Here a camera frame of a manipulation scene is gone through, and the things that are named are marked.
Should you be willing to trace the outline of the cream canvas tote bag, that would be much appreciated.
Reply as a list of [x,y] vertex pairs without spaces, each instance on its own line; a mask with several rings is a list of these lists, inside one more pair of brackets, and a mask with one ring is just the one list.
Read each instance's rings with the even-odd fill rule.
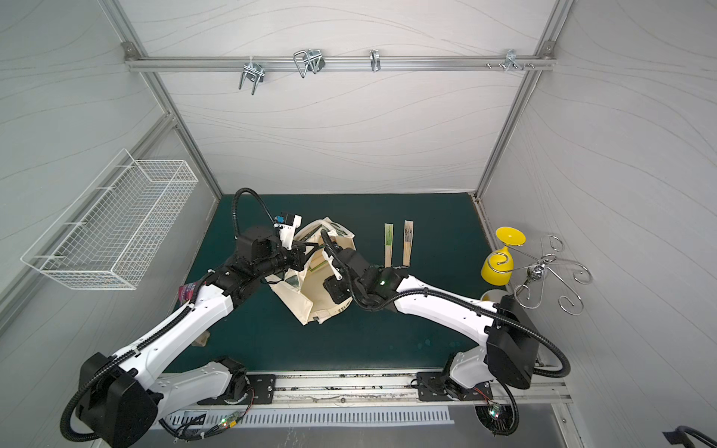
[[[298,242],[318,243],[322,246],[322,230],[326,230],[330,240],[341,248],[356,248],[354,233],[329,217],[315,220],[300,229],[294,237],[293,246]],[[329,277],[334,277],[334,272],[320,249],[304,265],[302,272],[289,269],[285,274],[268,276],[266,281],[302,325],[310,322],[322,324],[345,311],[352,302],[351,295],[340,299],[338,303],[332,300],[323,286]]]

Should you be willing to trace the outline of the bamboo folding fan green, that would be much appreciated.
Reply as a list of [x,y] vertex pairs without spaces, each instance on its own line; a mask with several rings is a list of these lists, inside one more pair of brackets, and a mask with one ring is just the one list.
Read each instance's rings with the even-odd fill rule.
[[384,224],[384,266],[390,268],[393,261],[394,225]]

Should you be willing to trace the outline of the bamboo folding fan pink tassel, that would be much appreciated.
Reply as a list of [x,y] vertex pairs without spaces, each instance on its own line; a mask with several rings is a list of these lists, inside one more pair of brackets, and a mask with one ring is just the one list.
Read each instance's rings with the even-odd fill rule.
[[415,238],[415,224],[412,220],[405,220],[403,225],[403,266],[411,265],[412,251]]

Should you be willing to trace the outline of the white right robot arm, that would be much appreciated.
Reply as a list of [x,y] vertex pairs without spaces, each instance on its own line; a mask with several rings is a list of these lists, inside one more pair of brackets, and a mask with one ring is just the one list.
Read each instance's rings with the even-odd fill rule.
[[323,286],[334,300],[349,299],[368,312],[393,310],[440,324],[474,341],[451,356],[429,387],[437,395],[462,399],[476,386],[497,381],[503,388],[530,388],[534,376],[565,378],[571,364],[540,334],[509,296],[481,301],[432,287],[405,268],[372,265],[359,252],[320,233],[332,274]]

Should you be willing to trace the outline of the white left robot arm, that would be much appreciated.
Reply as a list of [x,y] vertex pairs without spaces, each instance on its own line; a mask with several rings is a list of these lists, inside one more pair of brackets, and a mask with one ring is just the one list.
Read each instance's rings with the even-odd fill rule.
[[112,447],[129,447],[140,440],[165,414],[192,401],[199,391],[209,397],[235,394],[244,375],[232,360],[213,361],[190,373],[178,386],[164,386],[165,369],[202,333],[233,313],[268,276],[300,271],[316,247],[297,243],[299,215],[270,216],[269,227],[243,231],[239,200],[250,188],[235,192],[232,201],[235,250],[220,267],[190,284],[188,300],[139,339],[110,356],[96,353],[81,365],[78,390],[63,410],[59,431],[69,442],[104,440]]

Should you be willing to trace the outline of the pink snack packet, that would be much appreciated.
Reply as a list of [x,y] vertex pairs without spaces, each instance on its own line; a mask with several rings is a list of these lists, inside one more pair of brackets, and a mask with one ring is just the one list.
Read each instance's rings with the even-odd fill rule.
[[197,287],[199,287],[199,282],[194,283],[188,283],[185,285],[182,285],[179,290],[177,291],[177,304],[179,306],[183,306],[190,302],[192,298],[195,295],[195,291]]

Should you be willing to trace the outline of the small brown cardboard box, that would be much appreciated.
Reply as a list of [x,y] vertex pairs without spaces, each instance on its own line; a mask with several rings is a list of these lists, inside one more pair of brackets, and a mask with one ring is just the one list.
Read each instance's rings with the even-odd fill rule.
[[202,332],[193,342],[192,346],[195,347],[206,347],[210,338],[210,332],[206,330]]

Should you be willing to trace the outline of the yellow plastic wine glass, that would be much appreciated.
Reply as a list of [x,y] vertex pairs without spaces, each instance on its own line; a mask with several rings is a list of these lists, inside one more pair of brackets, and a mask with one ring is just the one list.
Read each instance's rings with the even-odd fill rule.
[[511,246],[523,246],[527,237],[513,227],[503,226],[496,230],[496,237],[503,247],[493,251],[486,259],[481,270],[481,276],[490,285],[503,287],[510,283],[515,270],[515,261],[510,252]]

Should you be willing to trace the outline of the metal double hook left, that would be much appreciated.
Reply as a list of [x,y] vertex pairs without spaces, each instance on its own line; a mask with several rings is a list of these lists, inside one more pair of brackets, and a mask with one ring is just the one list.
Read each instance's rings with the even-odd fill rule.
[[265,69],[259,63],[255,63],[253,59],[250,59],[248,63],[245,63],[240,76],[238,89],[242,90],[245,86],[251,87],[251,94],[254,95],[258,89],[258,86],[264,82]]

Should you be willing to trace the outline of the metal double hook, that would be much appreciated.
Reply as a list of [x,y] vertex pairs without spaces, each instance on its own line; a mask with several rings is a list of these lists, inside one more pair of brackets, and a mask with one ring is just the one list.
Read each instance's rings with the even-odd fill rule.
[[250,59],[248,63],[245,63],[240,76],[238,89],[242,90],[245,86],[251,87],[251,94],[254,95],[258,89],[258,86],[264,82],[265,69],[259,63],[255,63],[253,59]]
[[321,50],[298,50],[298,52],[293,54],[292,59],[301,78],[305,78],[308,73],[315,75],[326,66],[326,61]]

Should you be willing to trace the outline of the metal double hook middle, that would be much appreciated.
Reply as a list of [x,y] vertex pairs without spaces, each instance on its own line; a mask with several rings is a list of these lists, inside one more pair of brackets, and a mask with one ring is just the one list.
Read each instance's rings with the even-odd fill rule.
[[326,61],[321,50],[298,50],[298,52],[293,54],[292,59],[301,78],[305,78],[308,73],[315,75],[326,66]]

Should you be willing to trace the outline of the small metal hook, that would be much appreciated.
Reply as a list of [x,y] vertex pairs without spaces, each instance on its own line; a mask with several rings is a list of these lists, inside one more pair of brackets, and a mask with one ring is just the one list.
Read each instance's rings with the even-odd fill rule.
[[370,67],[373,73],[377,73],[381,70],[380,53],[378,50],[370,50]]

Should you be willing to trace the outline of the metal hook right end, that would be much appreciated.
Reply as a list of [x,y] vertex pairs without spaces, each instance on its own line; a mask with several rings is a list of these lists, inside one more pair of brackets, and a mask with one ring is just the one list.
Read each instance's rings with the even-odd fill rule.
[[512,71],[525,72],[525,71],[533,71],[535,69],[534,63],[519,62],[514,50],[508,50],[508,52],[506,52],[506,54],[501,62],[486,63],[485,67],[488,70],[500,69],[503,72],[512,72]]

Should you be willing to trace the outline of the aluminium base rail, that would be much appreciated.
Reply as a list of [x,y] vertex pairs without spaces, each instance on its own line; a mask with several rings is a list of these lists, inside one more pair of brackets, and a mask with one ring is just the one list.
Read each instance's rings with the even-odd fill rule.
[[[250,371],[249,374],[275,375],[274,396],[271,403],[260,408],[316,408],[316,407],[372,407],[420,406],[430,404],[487,404],[478,392],[473,391],[469,401],[420,401],[421,392],[416,376],[422,368],[348,370],[348,371]],[[489,386],[493,401],[509,404],[508,395],[496,380],[483,383]],[[571,392],[564,380],[534,377],[531,388],[509,388],[517,404],[570,404]],[[214,399],[181,405],[179,409],[204,407],[237,408],[240,405],[224,404]]]

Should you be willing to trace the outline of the aluminium crossbar rail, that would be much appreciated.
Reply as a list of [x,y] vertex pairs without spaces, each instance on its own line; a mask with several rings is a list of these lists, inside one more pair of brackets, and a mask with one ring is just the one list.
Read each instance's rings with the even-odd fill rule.
[[[238,56],[238,57],[190,57],[190,56],[145,56],[132,42],[121,44],[125,65],[136,73],[186,73],[186,72],[235,72],[243,70],[245,63],[253,59],[265,69],[265,73],[299,73],[292,56]],[[499,63],[504,54],[497,56],[388,56],[380,53],[383,72],[459,72],[492,71],[486,63]],[[326,66],[320,72],[366,72],[370,67],[369,52],[359,56],[327,56]],[[547,56],[517,55],[521,63],[534,63],[533,71],[549,71],[556,66],[556,59]]]

